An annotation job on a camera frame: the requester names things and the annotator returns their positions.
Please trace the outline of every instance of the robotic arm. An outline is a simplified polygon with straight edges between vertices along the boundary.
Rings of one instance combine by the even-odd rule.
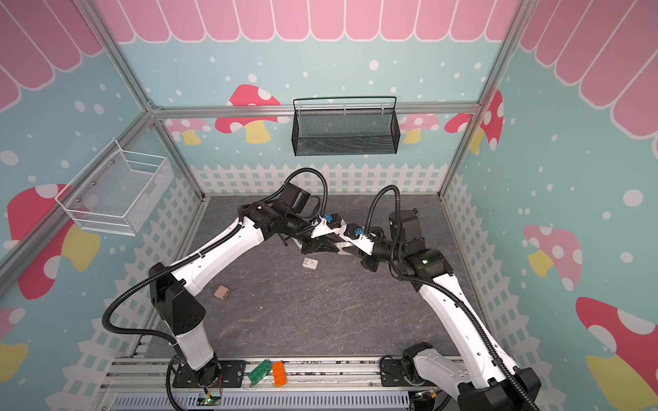
[[[405,378],[410,383],[431,381],[458,399],[462,410],[538,410],[533,403],[540,388],[537,375],[531,368],[520,369],[497,345],[464,297],[443,254],[426,248],[417,210],[399,209],[396,187],[396,212],[389,215],[392,239],[387,239],[381,228],[370,229],[370,219],[377,200],[394,186],[377,195],[362,227],[346,223],[339,214],[310,220],[300,217],[310,194],[290,183],[290,179],[275,195],[241,207],[240,217],[233,224],[185,259],[167,268],[161,263],[154,265],[143,284],[137,284],[134,291],[127,291],[108,307],[103,325],[111,332],[128,333],[109,322],[111,312],[131,292],[150,283],[153,306],[175,336],[175,344],[167,336],[169,341],[193,371],[198,384],[211,386],[218,381],[222,369],[203,327],[205,309],[194,296],[237,257],[276,234],[284,240],[297,240],[302,254],[354,254],[367,270],[376,272],[383,262],[395,271],[394,277],[412,283],[444,324],[462,356],[463,366],[421,343],[403,354]]]

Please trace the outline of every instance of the beige toy brick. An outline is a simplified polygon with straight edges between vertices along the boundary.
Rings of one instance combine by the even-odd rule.
[[[220,300],[225,300],[228,297],[230,290],[223,285],[220,285],[217,291],[215,291],[215,297]]]

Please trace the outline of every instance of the white picket fence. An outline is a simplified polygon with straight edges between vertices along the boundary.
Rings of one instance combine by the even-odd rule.
[[[161,261],[165,265],[172,262],[183,232],[198,206],[198,200],[187,182],[176,179],[175,183],[174,187],[169,188],[171,198],[164,200],[164,209],[157,210],[158,219],[147,222],[151,225],[151,233],[142,234],[144,244],[140,249],[134,249],[135,261],[125,264],[126,278],[114,282],[114,298],[145,279],[150,267],[156,262]],[[109,306],[114,298],[105,299],[105,306]],[[149,288],[145,287],[117,308],[113,323],[122,327],[131,327],[133,324],[141,327],[150,306]],[[113,359],[128,354],[128,347],[138,337],[108,333],[101,325],[100,318],[91,323],[95,331],[91,339],[78,343],[82,353],[78,363],[62,369],[67,379],[64,388],[45,398],[51,411],[87,410]]]
[[[298,168],[301,168],[300,164],[295,168],[288,165],[277,168],[273,164],[269,168],[261,165],[250,168],[245,165],[242,169],[235,166],[228,169],[221,166],[215,169],[204,166],[202,170],[192,167],[192,172],[208,194],[250,195],[276,191],[286,177]],[[422,168],[420,164],[413,168],[406,164],[400,168],[393,164],[386,168],[380,164],[372,168],[367,164],[360,168],[354,164],[345,168],[340,164],[329,168],[325,164],[322,168],[317,168],[327,180],[329,191],[337,194],[372,193],[389,184],[397,185],[404,193],[436,193],[443,183],[447,169],[447,164],[440,168],[435,168],[434,164],[427,168]],[[320,179],[311,173],[300,174],[293,179],[293,183],[310,193],[322,193]]]
[[[549,374],[552,365],[542,361],[537,353],[540,340],[526,328],[528,317],[522,315],[517,304],[519,296],[509,290],[510,277],[501,273],[502,261],[494,257],[495,246],[487,242],[488,231],[482,231],[482,218],[476,216],[476,206],[470,203],[467,186],[457,174],[445,194],[449,218],[457,230],[457,242],[465,252],[476,292],[484,304],[484,315],[494,324],[491,330],[502,347],[513,355],[520,367],[531,366],[537,373],[542,389],[537,405],[544,411],[563,411],[566,394],[553,387]]]

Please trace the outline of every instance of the orange toy brick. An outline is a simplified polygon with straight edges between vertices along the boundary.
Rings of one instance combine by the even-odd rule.
[[[286,371],[284,370],[284,362],[279,361],[272,364],[272,374],[274,374],[274,386],[281,387],[288,382],[286,379]]]

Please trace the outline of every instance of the red mushroom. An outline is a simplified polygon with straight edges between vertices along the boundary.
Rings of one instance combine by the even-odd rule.
[[[450,119],[445,125],[445,130],[449,133],[457,133],[466,129],[470,116],[468,114],[458,114]],[[496,91],[493,96],[492,103],[489,109],[484,113],[484,119],[480,123],[480,127],[475,132],[475,137],[470,143],[470,151],[478,155],[480,154],[480,143],[482,138],[486,135],[489,142],[489,148],[493,151],[498,147],[501,132],[503,131],[503,95],[500,91]]]
[[[421,129],[436,131],[441,127],[439,116],[436,114],[410,114],[397,123],[400,125],[400,131],[407,133],[403,141],[406,144],[418,143]]]
[[[210,126],[202,118],[169,118],[164,124],[174,140],[180,141],[182,134],[186,145],[201,144],[201,139],[194,130],[210,131]]]
[[[0,340],[25,317],[23,308],[0,308]],[[0,382],[6,383],[14,376],[28,355],[27,344],[0,344]]]
[[[658,405],[658,327],[586,297],[576,300],[576,313],[604,350],[615,354],[585,357],[605,398],[620,411]]]
[[[55,195],[65,187],[64,184],[40,185],[11,199],[7,218],[12,240],[5,241],[5,248],[13,247],[39,222],[55,205]],[[18,278],[23,297],[38,299],[52,288],[62,255],[71,260],[78,271],[84,271],[98,253],[100,244],[98,235],[81,230],[73,220],[68,221]]]
[[[555,266],[562,285],[573,291],[582,273],[582,252],[576,236],[571,231],[541,226],[526,226],[524,234],[527,242],[539,249],[528,256],[535,273],[544,278]]]
[[[278,102],[270,93],[251,84],[241,84],[233,92],[229,106],[279,106]],[[272,136],[265,129],[264,120],[275,123],[287,123],[288,117],[251,117],[251,118],[218,118],[215,128],[221,133],[232,133],[243,126],[247,130],[247,142],[251,144],[267,143]]]

